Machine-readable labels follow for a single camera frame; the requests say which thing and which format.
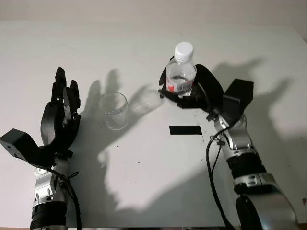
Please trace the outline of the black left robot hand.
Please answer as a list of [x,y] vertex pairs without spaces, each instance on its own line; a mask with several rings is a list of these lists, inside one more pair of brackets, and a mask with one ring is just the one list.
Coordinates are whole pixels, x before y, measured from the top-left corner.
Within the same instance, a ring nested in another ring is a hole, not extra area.
[[41,120],[41,137],[45,146],[63,158],[71,158],[69,147],[74,142],[81,121],[78,84],[72,80],[67,86],[65,70],[58,67],[52,85],[51,101],[45,106]]

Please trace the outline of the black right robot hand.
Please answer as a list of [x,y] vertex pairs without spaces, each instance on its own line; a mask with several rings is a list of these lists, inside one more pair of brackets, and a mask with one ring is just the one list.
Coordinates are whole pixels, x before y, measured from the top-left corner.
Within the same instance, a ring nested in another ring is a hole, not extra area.
[[166,69],[163,70],[159,85],[161,98],[167,98],[182,109],[201,109],[207,113],[219,110],[223,105],[223,88],[215,76],[202,64],[196,64],[196,77],[189,96],[179,97],[166,90]]

